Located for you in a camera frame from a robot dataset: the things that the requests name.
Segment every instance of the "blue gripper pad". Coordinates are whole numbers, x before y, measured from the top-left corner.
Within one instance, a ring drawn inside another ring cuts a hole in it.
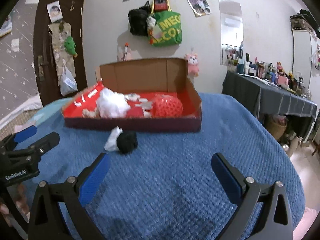
[[[108,154],[101,153],[90,167],[85,168],[81,172],[78,179],[81,178],[82,174],[86,174],[79,187],[78,198],[82,206],[91,202],[109,169],[110,157]]]
[[[37,133],[37,127],[34,125],[29,126],[28,128],[25,128],[21,132],[17,132],[14,136],[14,141],[16,143],[21,143],[25,141],[26,139],[30,138],[31,136],[35,135]]]
[[[242,201],[241,186],[236,179],[232,176],[229,169],[220,159],[218,154],[214,154],[211,159],[211,167],[216,174],[220,184],[226,192],[229,200],[233,204],[239,204]]]

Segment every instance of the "door handle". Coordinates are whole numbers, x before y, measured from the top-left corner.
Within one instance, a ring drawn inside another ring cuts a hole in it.
[[[39,81],[44,81],[44,72],[43,72],[43,65],[47,65],[47,62],[43,62],[42,55],[38,56],[38,71],[39,71]]]

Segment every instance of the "dark grey tablecloth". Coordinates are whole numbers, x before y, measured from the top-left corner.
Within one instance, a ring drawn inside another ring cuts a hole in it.
[[[256,118],[261,114],[293,116],[292,127],[303,139],[316,119],[317,105],[314,102],[232,71],[227,72],[222,93],[231,95]]]

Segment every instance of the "wicker trash basket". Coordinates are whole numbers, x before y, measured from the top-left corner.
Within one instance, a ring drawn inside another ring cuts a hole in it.
[[[267,116],[264,127],[276,140],[279,140],[287,128],[287,124],[280,125],[273,120],[272,116]]]

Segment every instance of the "bed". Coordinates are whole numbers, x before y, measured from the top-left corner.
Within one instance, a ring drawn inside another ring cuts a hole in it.
[[[203,120],[199,133],[138,133],[138,149],[129,155],[110,152],[111,168],[86,211],[107,239],[214,239],[236,206],[231,204],[211,169],[211,157],[221,152],[244,176],[260,183],[283,182],[294,227],[305,198],[288,156],[250,112],[231,96],[200,94]],[[57,111],[38,125],[25,148],[50,132],[60,144],[42,156],[40,175],[24,184],[28,203],[41,180],[64,182],[104,152],[109,131],[79,130],[64,125]],[[249,236],[257,207],[242,236]],[[67,225],[77,236],[66,208]]]

